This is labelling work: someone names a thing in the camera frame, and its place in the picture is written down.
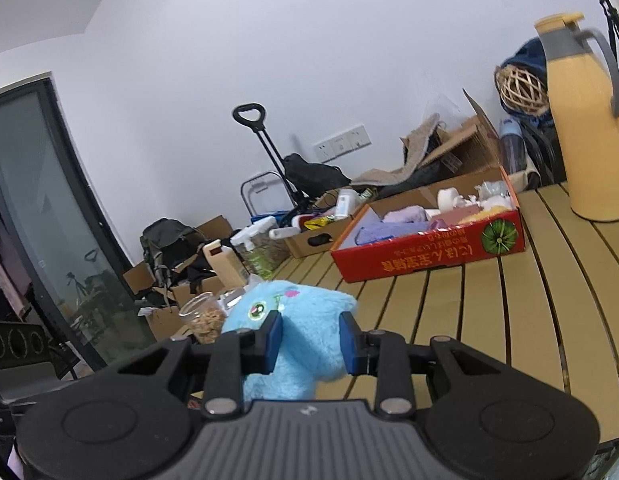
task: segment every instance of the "wooden slat table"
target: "wooden slat table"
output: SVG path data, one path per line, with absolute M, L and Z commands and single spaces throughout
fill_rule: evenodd
M 342 290 L 358 299 L 363 330 L 427 344 L 446 334 L 586 403 L 601 442 L 619 440 L 619 222 L 583 220 L 567 185 L 519 195 L 527 250 L 449 269 L 345 283 L 329 253 L 290 259 L 275 279 Z M 431 404 L 414 376 L 419 407 Z M 375 379 L 318 386 L 319 399 L 366 398 Z

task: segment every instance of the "blue plush toy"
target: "blue plush toy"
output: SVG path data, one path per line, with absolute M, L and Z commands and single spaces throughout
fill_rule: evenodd
M 243 385 L 244 400 L 313 399 L 317 381 L 345 374 L 338 317 L 356 299 L 343 292 L 276 281 L 257 285 L 231 310 L 223 332 L 258 329 L 270 310 L 282 316 L 282 344 L 270 375 L 252 374 Z

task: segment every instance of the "power outlet panel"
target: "power outlet panel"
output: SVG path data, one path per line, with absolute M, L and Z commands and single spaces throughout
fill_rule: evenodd
M 371 144 L 371 140 L 369 140 L 369 136 L 365 131 L 365 126 L 361 124 L 331 139 L 321 140 L 314 144 L 314 152 L 318 162 L 326 162 L 369 144 Z
M 358 150 L 371 144 L 371 140 L 369 140 L 369 136 L 365 131 L 365 126 L 362 124 L 346 132 L 346 135 L 349 137 L 352 150 Z

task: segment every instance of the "glass door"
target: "glass door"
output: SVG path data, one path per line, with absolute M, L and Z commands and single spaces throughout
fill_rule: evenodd
M 42 308 L 100 368 L 155 339 L 137 316 L 119 255 L 67 150 L 51 81 L 0 94 L 0 211 Z

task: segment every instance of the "gray thermos handle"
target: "gray thermos handle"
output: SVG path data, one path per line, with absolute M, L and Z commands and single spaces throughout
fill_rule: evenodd
M 605 61 L 607 62 L 607 69 L 609 70 L 609 77 L 611 78 L 611 88 L 613 94 L 611 96 L 611 113 L 614 117 L 619 117 L 619 66 L 616 63 L 614 53 L 611 51 L 611 46 L 607 43 L 607 39 L 603 36 L 602 32 L 595 28 L 586 28 L 576 34 L 577 40 L 596 40 L 598 46 L 603 51 Z

